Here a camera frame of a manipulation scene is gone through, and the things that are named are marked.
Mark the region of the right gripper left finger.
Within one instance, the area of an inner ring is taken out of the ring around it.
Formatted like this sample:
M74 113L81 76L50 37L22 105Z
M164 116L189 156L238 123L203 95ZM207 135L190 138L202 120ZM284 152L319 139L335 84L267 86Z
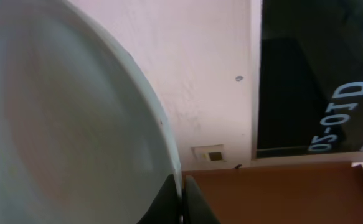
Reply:
M181 206L174 176L168 175L138 224L179 224Z

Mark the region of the light blue plate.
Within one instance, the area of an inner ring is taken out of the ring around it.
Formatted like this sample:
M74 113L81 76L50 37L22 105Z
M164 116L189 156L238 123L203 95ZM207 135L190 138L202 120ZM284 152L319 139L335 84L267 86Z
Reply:
M69 1L0 1L0 223L138 223L171 174L180 203L166 114L120 43Z

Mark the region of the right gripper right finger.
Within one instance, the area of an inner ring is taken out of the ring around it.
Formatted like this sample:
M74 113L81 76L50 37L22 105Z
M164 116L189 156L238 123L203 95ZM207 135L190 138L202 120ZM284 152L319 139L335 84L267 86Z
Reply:
M185 224L220 224L197 182L189 175L184 179L182 205Z

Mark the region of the black window with lettering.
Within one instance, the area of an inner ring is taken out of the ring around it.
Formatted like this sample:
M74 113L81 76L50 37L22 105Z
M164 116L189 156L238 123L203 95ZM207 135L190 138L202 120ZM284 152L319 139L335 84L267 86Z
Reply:
M363 0L264 0L258 158L363 152Z

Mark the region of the white wall control panel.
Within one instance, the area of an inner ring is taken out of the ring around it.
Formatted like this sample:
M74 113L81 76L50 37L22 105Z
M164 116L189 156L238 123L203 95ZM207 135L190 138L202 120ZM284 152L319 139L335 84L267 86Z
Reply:
M200 162L224 161L224 145L196 146L191 148L194 157Z

